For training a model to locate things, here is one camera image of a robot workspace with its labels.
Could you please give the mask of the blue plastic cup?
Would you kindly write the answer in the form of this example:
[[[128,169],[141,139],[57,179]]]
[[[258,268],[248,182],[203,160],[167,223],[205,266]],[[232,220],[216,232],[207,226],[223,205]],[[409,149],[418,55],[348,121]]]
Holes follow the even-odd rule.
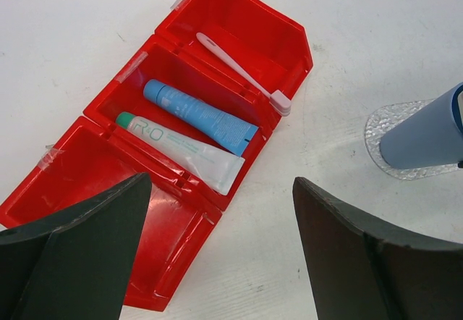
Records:
[[[462,84],[386,132],[380,151],[395,169],[462,163]]]

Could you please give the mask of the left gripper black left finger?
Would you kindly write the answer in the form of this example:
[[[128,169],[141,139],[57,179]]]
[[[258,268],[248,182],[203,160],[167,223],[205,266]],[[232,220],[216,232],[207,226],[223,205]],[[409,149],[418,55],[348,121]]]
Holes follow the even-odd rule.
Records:
[[[118,319],[148,211],[135,174],[91,198],[1,231],[2,319]]]

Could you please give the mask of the white toothpaste tube green cap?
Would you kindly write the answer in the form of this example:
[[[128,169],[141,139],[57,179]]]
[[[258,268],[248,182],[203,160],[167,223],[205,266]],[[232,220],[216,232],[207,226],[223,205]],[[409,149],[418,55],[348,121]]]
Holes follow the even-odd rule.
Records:
[[[126,111],[117,116],[116,123],[222,195],[229,193],[245,162],[242,157]]]

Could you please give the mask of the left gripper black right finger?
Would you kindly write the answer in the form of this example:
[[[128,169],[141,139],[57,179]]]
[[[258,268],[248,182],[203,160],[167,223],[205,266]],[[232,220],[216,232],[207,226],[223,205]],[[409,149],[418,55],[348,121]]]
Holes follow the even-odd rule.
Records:
[[[462,245],[422,235],[297,177],[294,210],[319,319],[460,319]]]

